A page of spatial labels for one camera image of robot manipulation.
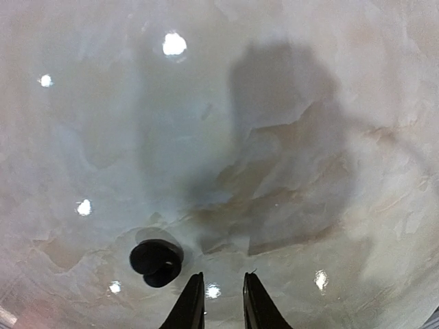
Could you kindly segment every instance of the bright white spot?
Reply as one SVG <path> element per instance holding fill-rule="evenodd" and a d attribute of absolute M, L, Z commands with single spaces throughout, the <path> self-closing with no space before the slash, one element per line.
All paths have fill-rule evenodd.
<path fill-rule="evenodd" d="M 121 283 L 119 281 L 113 281 L 111 282 L 111 285 L 109 286 L 112 293 L 115 295 L 121 292 Z"/>
<path fill-rule="evenodd" d="M 187 48 L 186 41 L 176 32 L 168 33 L 163 42 L 163 53 L 166 56 L 177 56 Z"/>
<path fill-rule="evenodd" d="M 314 278 L 314 283 L 320 289 L 320 291 L 324 293 L 324 289 L 328 284 L 327 274 L 323 270 L 317 271 L 316 277 Z"/>
<path fill-rule="evenodd" d="M 42 76 L 41 79 L 39 79 L 38 82 L 40 82 L 41 86 L 43 86 L 45 88 L 49 88 L 50 86 L 52 86 L 54 84 L 52 82 L 52 78 L 48 74 Z"/>
<path fill-rule="evenodd" d="M 206 290 L 207 298 L 214 299 L 214 298 L 218 298 L 220 295 L 221 295 L 221 291 L 216 283 L 210 283 L 207 286 L 207 290 Z"/>
<path fill-rule="evenodd" d="M 90 200 L 85 199 L 83 202 L 78 202 L 79 206 L 76 209 L 81 216 L 89 216 L 91 214 Z"/>

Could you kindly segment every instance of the marble floor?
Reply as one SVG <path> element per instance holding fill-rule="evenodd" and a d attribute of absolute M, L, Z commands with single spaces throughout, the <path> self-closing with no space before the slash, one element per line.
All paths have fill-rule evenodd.
<path fill-rule="evenodd" d="M 295 329 L 439 305 L 436 0 L 0 3 L 0 328 L 153 329 L 256 271 Z M 161 289 L 143 239 L 185 252 Z"/>

